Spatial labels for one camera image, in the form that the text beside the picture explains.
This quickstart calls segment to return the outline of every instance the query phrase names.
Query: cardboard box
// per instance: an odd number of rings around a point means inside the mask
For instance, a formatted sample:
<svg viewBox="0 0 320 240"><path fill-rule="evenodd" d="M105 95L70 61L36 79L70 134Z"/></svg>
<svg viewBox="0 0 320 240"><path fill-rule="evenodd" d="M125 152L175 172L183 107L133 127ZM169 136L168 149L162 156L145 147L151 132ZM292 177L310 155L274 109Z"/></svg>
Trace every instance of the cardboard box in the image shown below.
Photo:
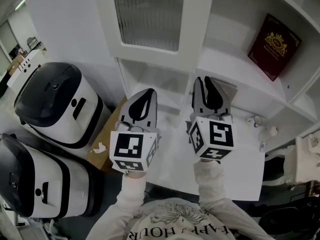
<svg viewBox="0 0 320 240"><path fill-rule="evenodd" d="M86 159L99 170L109 172L112 169L112 162L109 159L110 152L110 134L115 131L115 124L118 121L122 106L126 103L127 98L124 97L118 107L114 110L108 121L105 123L99 135L96 137L91 146L90 151L86 155ZM101 147L105 146L106 150L100 152L99 143Z"/></svg>
<svg viewBox="0 0 320 240"><path fill-rule="evenodd" d="M24 60L25 58L20 53L14 58L14 60L9 65L9 67L6 69L6 71L8 71L10 76L13 75L13 73L16 71L16 69Z"/></svg>

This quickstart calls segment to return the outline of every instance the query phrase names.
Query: gold emblem on book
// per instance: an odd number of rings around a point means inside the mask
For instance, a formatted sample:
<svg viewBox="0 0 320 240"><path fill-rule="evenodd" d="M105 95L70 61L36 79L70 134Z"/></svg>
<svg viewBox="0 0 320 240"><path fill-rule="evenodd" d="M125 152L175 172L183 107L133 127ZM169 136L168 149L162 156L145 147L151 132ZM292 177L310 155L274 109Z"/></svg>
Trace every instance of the gold emblem on book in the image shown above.
<svg viewBox="0 0 320 240"><path fill-rule="evenodd" d="M298 45L300 44L300 41L291 32L290 32L290 36L295 41L295 47L298 47Z"/></svg>
<svg viewBox="0 0 320 240"><path fill-rule="evenodd" d="M266 38L264 39L268 44L272 46L273 49L275 49L282 57L285 56L287 50L287 45L283 43L285 40L280 34L275 34L271 32L271 34L268 34Z"/></svg>

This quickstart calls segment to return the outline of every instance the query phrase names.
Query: white sweatshirt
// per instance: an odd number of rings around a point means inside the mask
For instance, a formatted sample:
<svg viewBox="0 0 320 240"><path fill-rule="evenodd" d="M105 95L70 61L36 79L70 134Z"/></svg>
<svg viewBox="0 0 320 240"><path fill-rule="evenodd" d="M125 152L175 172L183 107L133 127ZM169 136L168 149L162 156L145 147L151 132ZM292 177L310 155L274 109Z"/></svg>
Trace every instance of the white sweatshirt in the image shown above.
<svg viewBox="0 0 320 240"><path fill-rule="evenodd" d="M272 239L226 198L223 170L216 162L194 165L200 206L179 198L144 202L146 178L122 179L117 202L93 226L87 240L234 240L230 229L253 240Z"/></svg>

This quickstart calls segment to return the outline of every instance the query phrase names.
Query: white sleeve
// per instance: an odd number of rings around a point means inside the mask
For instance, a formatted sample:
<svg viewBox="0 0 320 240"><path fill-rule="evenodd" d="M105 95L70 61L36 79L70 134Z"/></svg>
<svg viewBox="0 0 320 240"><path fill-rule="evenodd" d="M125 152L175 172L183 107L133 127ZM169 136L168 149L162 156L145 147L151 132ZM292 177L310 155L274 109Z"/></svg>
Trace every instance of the white sleeve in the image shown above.
<svg viewBox="0 0 320 240"><path fill-rule="evenodd" d="M226 198L223 169L220 164L216 161L199 161L194 165L194 175L199 185L202 210L215 216L227 228L238 230L253 240L273 239L246 212Z"/></svg>
<svg viewBox="0 0 320 240"><path fill-rule="evenodd" d="M122 240L128 222L140 215L145 188L145 176L133 179L123 175L117 202L95 223L86 240Z"/></svg>

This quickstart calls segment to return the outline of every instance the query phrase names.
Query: ceiling light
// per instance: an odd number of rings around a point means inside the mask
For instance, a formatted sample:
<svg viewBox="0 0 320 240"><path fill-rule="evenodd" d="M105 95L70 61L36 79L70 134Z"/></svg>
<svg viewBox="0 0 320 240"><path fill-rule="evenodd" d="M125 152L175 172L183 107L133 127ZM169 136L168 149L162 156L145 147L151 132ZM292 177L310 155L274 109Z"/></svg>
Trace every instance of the ceiling light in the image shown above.
<svg viewBox="0 0 320 240"><path fill-rule="evenodd" d="M14 10L18 10L25 3L25 1L26 0L22 0Z"/></svg>

